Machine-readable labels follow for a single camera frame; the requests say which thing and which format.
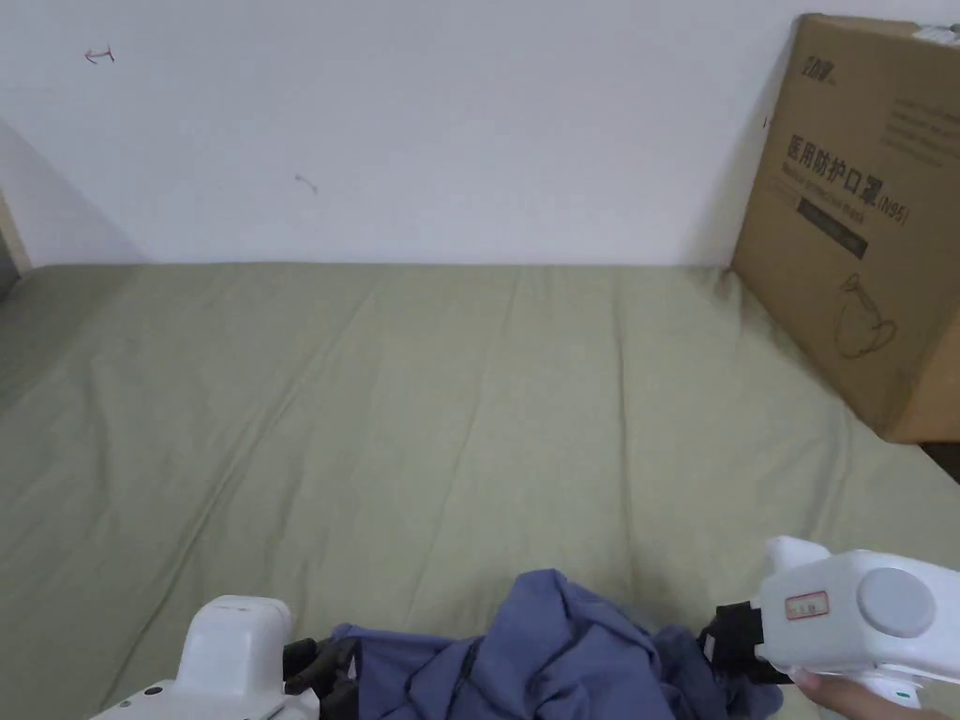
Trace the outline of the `person's right hand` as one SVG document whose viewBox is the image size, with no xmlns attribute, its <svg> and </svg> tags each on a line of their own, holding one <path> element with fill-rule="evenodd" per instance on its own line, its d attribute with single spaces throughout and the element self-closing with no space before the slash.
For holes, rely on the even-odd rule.
<svg viewBox="0 0 960 720">
<path fill-rule="evenodd" d="M 798 690 L 824 710 L 846 719 L 949 719 L 932 709 L 897 705 L 851 680 L 811 673 L 794 668 L 789 673 Z"/>
</svg>

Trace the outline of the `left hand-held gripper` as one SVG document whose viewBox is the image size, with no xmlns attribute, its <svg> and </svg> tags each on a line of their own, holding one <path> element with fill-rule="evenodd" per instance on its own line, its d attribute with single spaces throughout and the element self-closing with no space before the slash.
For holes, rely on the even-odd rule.
<svg viewBox="0 0 960 720">
<path fill-rule="evenodd" d="M 360 645 L 354 637 L 311 637 L 289 644 L 289 667 L 306 667 L 283 682 L 282 654 L 293 615 L 272 598 L 224 595 L 193 617 L 172 680 L 151 684 L 99 719 L 317 719 L 316 695 L 353 679 Z"/>
</svg>

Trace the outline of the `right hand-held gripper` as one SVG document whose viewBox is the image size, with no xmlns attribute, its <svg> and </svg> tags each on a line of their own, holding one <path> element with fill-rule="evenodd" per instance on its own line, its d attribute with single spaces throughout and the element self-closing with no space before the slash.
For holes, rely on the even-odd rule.
<svg viewBox="0 0 960 720">
<path fill-rule="evenodd" d="M 959 681 L 959 575 L 943 566 L 805 539 L 766 542 L 750 600 L 720 606 L 698 642 L 712 670 L 753 684 L 789 672 L 845 677 L 907 708 L 930 682 Z"/>
</svg>

